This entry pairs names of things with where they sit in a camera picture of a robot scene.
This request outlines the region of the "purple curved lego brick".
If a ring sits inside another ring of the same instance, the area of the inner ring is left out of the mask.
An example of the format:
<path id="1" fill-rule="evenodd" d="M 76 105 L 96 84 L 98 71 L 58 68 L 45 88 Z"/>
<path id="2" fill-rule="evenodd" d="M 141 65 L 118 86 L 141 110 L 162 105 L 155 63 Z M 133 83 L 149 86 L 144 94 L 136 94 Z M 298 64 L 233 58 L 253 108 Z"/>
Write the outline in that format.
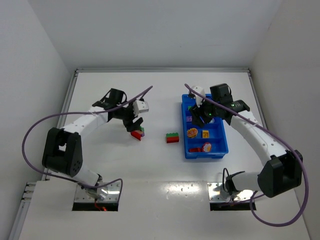
<path id="1" fill-rule="evenodd" d="M 187 121 L 187 122 L 192 122 L 192 120 L 193 120 L 192 116 L 187 116 L 187 117 L 186 117 L 186 121 Z"/>

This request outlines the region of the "red flower lego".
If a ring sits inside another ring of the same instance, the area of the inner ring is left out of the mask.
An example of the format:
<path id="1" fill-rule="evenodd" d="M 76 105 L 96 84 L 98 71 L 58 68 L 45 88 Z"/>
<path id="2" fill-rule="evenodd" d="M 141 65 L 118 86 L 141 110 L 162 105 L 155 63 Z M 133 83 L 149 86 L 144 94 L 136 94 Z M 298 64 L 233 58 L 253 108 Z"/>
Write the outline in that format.
<path id="1" fill-rule="evenodd" d="M 212 150 L 212 144 L 210 142 L 205 142 L 202 146 L 202 152 L 209 153 Z"/>

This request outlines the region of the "red curved lego brick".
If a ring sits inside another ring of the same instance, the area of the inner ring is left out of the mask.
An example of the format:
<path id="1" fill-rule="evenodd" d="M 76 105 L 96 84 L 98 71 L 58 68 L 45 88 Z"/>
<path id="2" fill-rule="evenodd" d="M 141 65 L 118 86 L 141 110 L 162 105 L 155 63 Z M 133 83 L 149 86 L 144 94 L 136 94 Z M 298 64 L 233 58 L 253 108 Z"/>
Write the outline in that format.
<path id="1" fill-rule="evenodd" d="M 202 148 L 201 147 L 194 147 L 194 148 L 190 148 L 188 151 L 190 153 L 201 153 L 202 152 Z"/>

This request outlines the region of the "yellow lego piece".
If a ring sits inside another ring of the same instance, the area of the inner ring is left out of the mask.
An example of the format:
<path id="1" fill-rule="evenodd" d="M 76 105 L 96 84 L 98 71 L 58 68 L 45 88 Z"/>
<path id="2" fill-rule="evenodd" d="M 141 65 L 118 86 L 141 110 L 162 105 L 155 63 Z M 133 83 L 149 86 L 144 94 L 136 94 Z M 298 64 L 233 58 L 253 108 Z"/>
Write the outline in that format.
<path id="1" fill-rule="evenodd" d="M 208 139 L 210 137 L 210 133 L 208 130 L 202 130 L 202 138 Z"/>

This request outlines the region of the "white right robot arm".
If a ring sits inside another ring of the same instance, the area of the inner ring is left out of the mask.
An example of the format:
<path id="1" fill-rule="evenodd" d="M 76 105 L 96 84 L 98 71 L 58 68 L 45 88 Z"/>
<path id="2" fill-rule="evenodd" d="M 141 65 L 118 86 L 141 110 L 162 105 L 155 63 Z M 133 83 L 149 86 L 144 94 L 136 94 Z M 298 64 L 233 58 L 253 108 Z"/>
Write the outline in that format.
<path id="1" fill-rule="evenodd" d="M 225 191 L 230 195 L 243 190 L 262 192 L 273 198 L 302 183 L 302 156 L 297 150 L 286 149 L 279 141 L 265 132 L 250 107 L 243 100 L 234 100 L 226 83 L 210 87 L 211 97 L 204 89 L 193 86 L 188 97 L 195 99 L 190 108 L 192 123 L 203 128 L 213 118 L 221 118 L 251 146 L 263 168 L 260 172 L 239 171 L 224 181 Z"/>

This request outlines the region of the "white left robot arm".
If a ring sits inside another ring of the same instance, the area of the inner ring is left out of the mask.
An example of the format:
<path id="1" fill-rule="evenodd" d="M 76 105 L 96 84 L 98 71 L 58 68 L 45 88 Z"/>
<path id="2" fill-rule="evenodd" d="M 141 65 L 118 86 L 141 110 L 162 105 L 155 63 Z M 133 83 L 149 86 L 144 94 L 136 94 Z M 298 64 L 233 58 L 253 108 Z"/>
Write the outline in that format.
<path id="1" fill-rule="evenodd" d="M 47 133 L 42 165 L 59 174 L 70 177 L 86 189 L 96 189 L 102 177 L 84 165 L 82 140 L 112 119 L 121 120 L 126 131 L 141 130 L 143 118 L 139 115 L 149 111 L 143 97 L 124 106 L 124 91 L 110 89 L 102 99 L 92 104 L 89 112 L 62 128 L 51 128 Z"/>

